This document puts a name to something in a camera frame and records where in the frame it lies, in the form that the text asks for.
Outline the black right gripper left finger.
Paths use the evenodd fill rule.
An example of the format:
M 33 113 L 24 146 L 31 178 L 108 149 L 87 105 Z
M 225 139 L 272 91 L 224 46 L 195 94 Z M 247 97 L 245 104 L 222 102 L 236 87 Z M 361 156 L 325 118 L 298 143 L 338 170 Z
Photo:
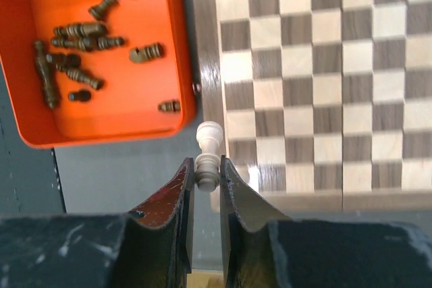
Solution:
M 117 287 L 185 287 L 191 273 L 194 161 L 128 213 L 116 260 Z

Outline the white chess pawn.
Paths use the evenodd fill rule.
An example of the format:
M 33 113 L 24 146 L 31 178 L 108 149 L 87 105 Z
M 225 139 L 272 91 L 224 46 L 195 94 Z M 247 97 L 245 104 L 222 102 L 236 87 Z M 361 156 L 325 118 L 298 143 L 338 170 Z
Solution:
M 214 192 L 220 182 L 218 154 L 223 139 L 222 127 L 214 121 L 202 122 L 196 130 L 196 141 L 201 153 L 195 158 L 195 183 L 203 192 Z

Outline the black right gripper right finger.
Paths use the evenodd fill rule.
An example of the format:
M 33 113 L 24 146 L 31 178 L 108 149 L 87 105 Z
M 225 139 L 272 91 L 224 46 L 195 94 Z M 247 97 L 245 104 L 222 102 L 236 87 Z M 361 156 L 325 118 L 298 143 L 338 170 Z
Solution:
M 289 218 L 245 183 L 229 158 L 220 165 L 220 217 L 226 287 L 291 287 L 279 225 Z

